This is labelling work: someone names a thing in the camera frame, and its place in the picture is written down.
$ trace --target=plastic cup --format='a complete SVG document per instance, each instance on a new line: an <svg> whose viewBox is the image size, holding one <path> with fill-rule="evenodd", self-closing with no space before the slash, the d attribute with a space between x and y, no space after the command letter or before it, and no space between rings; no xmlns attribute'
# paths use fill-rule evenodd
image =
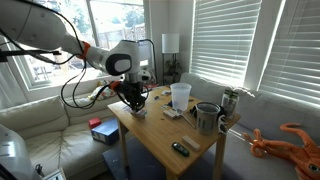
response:
<svg viewBox="0 0 320 180"><path fill-rule="evenodd" d="M170 88L172 108L176 110L180 109L181 111L187 110L191 85L187 83L174 83L170 85Z"/></svg>

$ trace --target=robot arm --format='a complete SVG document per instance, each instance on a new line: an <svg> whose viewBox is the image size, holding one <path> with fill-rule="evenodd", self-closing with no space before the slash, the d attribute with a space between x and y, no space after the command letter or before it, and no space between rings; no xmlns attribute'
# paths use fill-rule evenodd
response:
<svg viewBox="0 0 320 180"><path fill-rule="evenodd" d="M112 76L126 75L125 82L114 87L125 95L133 111L141 109L145 98L138 81L140 71L139 42L121 41L110 51L90 46L70 35L65 23L54 12L28 0L0 0L0 30L19 43L43 49L78 55L88 63Z"/></svg>

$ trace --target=white couch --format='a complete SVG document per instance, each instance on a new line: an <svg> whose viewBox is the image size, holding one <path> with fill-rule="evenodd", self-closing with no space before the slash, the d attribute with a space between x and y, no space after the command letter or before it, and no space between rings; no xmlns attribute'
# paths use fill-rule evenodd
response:
<svg viewBox="0 0 320 180"><path fill-rule="evenodd" d="M102 153L114 145L94 141L88 120L112 117L107 105L116 101L118 97L110 97L82 110L50 97L1 110L0 124L25 140L33 166L41 164L45 175L62 167L67 179L90 179L107 170ZM84 105L88 100L77 102Z"/></svg>
<svg viewBox="0 0 320 180"><path fill-rule="evenodd" d="M204 101L221 104L225 86L204 80L191 73L184 73L180 82L192 86L191 95ZM255 128L261 130L266 139L287 141L303 145L296 134L280 130L286 122L301 123L301 129L320 145L319 127L320 111L317 108L301 105L295 101L279 98L276 95L252 92L255 98L240 94L236 112L241 119L229 130L224 155L222 179L298 179L295 164L271 155L256 158L250 153L250 145L244 141L242 134L252 135ZM215 146L209 149L214 154Z"/></svg>

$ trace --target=red box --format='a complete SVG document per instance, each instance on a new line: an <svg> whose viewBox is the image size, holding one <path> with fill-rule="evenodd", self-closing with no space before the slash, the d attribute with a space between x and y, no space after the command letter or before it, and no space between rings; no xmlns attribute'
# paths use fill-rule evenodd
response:
<svg viewBox="0 0 320 180"><path fill-rule="evenodd" d="M99 118L92 118L89 120L89 128L93 129L101 124L101 121Z"/></svg>

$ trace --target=small object on table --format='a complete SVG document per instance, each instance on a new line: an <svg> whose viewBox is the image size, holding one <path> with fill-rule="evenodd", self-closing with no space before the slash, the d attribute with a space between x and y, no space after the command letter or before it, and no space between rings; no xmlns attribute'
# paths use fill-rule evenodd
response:
<svg viewBox="0 0 320 180"><path fill-rule="evenodd" d="M167 107L168 107L168 104L164 104L164 105L161 106L162 109L165 109Z"/></svg>
<svg viewBox="0 0 320 180"><path fill-rule="evenodd" d="M169 117L170 119L175 119L176 116L174 114L172 114L170 111L168 110L164 110L163 114L166 115L167 117Z"/></svg>
<svg viewBox="0 0 320 180"><path fill-rule="evenodd" d="M180 143L174 142L174 143L171 145L171 147L172 147L175 151L179 152L182 156L184 156L184 157L188 157L188 156L189 156L189 151L188 151L188 149L185 148L184 146L182 146Z"/></svg>
<svg viewBox="0 0 320 180"><path fill-rule="evenodd" d="M169 112L170 112L171 114L174 114L177 118L180 118L180 117L181 117L181 115L180 115L177 111L175 111L175 110L173 110L173 109L170 109Z"/></svg>
<svg viewBox="0 0 320 180"><path fill-rule="evenodd" d="M170 101L170 102L168 103L168 106L172 107L172 101Z"/></svg>
<svg viewBox="0 0 320 180"><path fill-rule="evenodd" d="M131 112L131 114L132 114L133 116L137 117L137 118L143 119L143 118L145 118L146 115L147 115L147 110L141 109L140 111L135 112L135 113L134 113L134 112Z"/></svg>
<svg viewBox="0 0 320 180"><path fill-rule="evenodd" d="M93 129L101 124L101 120L99 118L92 118L89 120L89 128Z"/></svg>
<svg viewBox="0 0 320 180"><path fill-rule="evenodd" d="M190 124L190 126L192 126L194 129L196 129L196 126L193 125L192 122L189 121L189 119L186 116L183 115L183 111L181 111L180 109L177 109L176 112L179 113Z"/></svg>
<svg viewBox="0 0 320 180"><path fill-rule="evenodd" d="M169 96L169 95L171 95L171 91L170 90L163 90L161 94Z"/></svg>
<svg viewBox="0 0 320 180"><path fill-rule="evenodd" d="M191 139L189 136L185 135L182 137L182 142L189 145L193 150L199 151L200 145L196 143L193 139Z"/></svg>

